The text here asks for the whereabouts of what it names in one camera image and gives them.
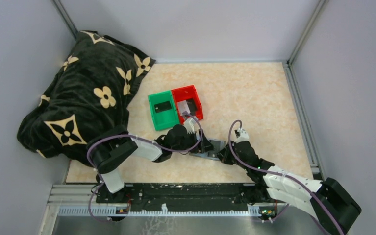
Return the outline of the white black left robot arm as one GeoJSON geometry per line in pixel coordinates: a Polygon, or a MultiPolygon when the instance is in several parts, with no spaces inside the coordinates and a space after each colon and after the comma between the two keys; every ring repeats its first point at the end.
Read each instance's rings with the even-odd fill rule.
{"type": "Polygon", "coordinates": [[[131,156],[142,157],[160,163],[173,153],[208,154],[215,147],[203,130],[177,124],[167,134],[150,141],[130,134],[122,126],[105,132],[87,144],[87,160],[98,173],[97,181],[108,190],[114,202],[125,200],[127,190],[121,178],[119,166],[131,156]]]}

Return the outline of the grey leather card holder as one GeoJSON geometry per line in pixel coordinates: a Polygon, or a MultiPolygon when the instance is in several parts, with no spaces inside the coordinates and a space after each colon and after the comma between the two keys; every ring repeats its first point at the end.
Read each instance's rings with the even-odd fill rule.
{"type": "Polygon", "coordinates": [[[226,146],[226,142],[217,139],[210,139],[209,142],[213,146],[212,150],[205,150],[204,153],[189,153],[189,155],[208,160],[221,161],[217,154],[226,146]]]}

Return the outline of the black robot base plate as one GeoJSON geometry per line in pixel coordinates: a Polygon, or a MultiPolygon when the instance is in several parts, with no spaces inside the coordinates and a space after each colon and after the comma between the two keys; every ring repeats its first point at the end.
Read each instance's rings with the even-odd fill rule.
{"type": "Polygon", "coordinates": [[[254,183],[132,183],[116,193],[101,187],[96,202],[130,204],[132,212],[240,212],[258,203],[273,203],[264,188],[254,183]]]}

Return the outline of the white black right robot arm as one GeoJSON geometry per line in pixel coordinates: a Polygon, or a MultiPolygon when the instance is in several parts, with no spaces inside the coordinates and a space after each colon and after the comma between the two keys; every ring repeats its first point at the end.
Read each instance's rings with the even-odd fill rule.
{"type": "Polygon", "coordinates": [[[331,235],[348,233],[362,209],[333,178],[314,180],[288,173],[258,157],[249,141],[231,142],[215,154],[226,165],[238,165],[258,186],[262,202],[283,201],[308,213],[331,235]]]}

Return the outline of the silver grey credit card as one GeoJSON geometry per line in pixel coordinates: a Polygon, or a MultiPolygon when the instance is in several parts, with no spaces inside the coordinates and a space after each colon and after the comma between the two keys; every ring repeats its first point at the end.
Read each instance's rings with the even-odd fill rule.
{"type": "Polygon", "coordinates": [[[177,103],[177,107],[178,107],[178,110],[179,110],[179,113],[183,116],[184,114],[189,114],[189,108],[188,108],[188,105],[186,103],[186,100],[183,100],[183,101],[180,101],[177,103]]]}

